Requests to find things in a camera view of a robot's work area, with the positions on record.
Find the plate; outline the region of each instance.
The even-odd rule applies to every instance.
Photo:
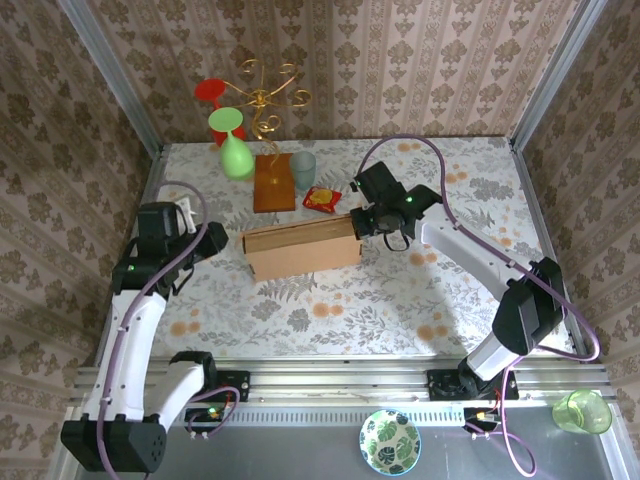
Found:
[[[360,452],[376,472],[396,477],[418,463],[420,432],[404,413],[378,410],[362,425]]]

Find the red snack packet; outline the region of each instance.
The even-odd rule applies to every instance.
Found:
[[[336,203],[342,194],[323,187],[311,187],[304,197],[302,205],[311,210],[318,210],[325,213],[336,213]]]

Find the floral table surface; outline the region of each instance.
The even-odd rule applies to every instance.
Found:
[[[316,184],[342,192],[337,213],[361,201],[349,181],[375,140],[280,142],[283,152],[307,150],[317,158]],[[503,138],[435,141],[447,162],[446,182],[456,215],[505,247],[539,259],[538,238],[511,152]],[[249,143],[254,152],[262,144]],[[440,191],[439,167],[426,146],[393,140],[370,160],[385,161],[407,189],[417,183]],[[215,145],[175,144],[164,159],[165,179],[196,186],[207,199],[210,220],[221,222],[229,244],[197,264],[172,297],[154,339],[153,354],[184,349],[214,357],[309,355],[464,355],[491,329],[498,302],[471,275],[429,245],[414,241],[390,252],[382,238],[367,239],[357,266],[255,282],[241,248],[241,232],[260,226],[322,217],[294,212],[253,213],[253,183],[222,174]],[[176,200],[186,189],[163,187],[158,200]],[[192,208],[200,212],[191,194]],[[201,221],[199,214],[196,222]],[[568,348],[563,325],[546,344]]]

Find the cardboard box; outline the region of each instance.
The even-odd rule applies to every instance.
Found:
[[[356,265],[362,254],[348,214],[250,230],[242,247],[256,281]]]

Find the damask wallpaper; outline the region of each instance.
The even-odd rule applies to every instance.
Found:
[[[166,143],[209,141],[202,79],[302,65],[275,138],[508,135],[577,0],[88,0]],[[230,96],[227,105],[235,98]]]
[[[640,453],[640,2],[610,1],[525,158]]]
[[[149,159],[55,1],[0,2],[0,99],[0,479],[40,479]]]

